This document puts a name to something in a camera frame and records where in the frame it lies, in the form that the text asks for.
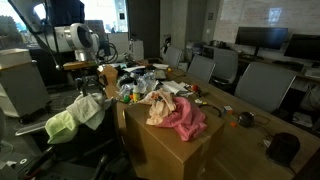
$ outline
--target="door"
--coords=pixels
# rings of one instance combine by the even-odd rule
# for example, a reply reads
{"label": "door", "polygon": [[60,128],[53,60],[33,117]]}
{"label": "door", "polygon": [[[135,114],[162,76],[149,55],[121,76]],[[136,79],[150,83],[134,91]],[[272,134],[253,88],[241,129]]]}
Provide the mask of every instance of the door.
{"label": "door", "polygon": [[144,57],[160,54],[160,0],[127,0],[130,39],[143,41]]}

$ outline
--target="plastic bottle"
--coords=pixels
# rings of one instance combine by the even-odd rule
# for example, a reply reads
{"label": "plastic bottle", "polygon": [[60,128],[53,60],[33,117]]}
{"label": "plastic bottle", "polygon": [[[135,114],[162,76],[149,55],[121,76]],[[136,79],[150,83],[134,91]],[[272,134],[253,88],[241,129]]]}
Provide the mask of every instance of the plastic bottle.
{"label": "plastic bottle", "polygon": [[136,80],[133,82],[133,102],[138,102],[140,100],[140,90]]}

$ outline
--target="green cloth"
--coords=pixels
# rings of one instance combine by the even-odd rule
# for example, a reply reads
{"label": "green cloth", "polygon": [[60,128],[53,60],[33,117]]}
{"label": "green cloth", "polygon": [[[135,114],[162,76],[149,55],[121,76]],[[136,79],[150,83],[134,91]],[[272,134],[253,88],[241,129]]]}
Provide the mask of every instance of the green cloth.
{"label": "green cloth", "polygon": [[50,118],[45,126],[49,135],[48,144],[71,141],[78,132],[80,122],[73,119],[68,111],[63,111]]}

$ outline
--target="whiteboard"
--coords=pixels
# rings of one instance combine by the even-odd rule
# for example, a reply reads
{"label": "whiteboard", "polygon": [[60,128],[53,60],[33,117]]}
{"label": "whiteboard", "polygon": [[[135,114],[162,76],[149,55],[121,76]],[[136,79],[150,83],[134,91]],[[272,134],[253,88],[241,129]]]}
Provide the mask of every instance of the whiteboard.
{"label": "whiteboard", "polygon": [[214,40],[234,43],[242,27],[286,27],[320,35],[320,0],[220,0]]}

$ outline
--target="pink cloth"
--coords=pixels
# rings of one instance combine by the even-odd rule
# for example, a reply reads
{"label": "pink cloth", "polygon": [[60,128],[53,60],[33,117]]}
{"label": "pink cloth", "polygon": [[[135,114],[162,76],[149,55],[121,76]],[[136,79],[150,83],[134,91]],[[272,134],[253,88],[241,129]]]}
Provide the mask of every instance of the pink cloth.
{"label": "pink cloth", "polygon": [[173,98],[176,109],[168,117],[164,117],[157,127],[173,127],[180,135],[182,141],[189,141],[203,132],[207,125],[204,123],[205,115],[200,109],[182,97]]}

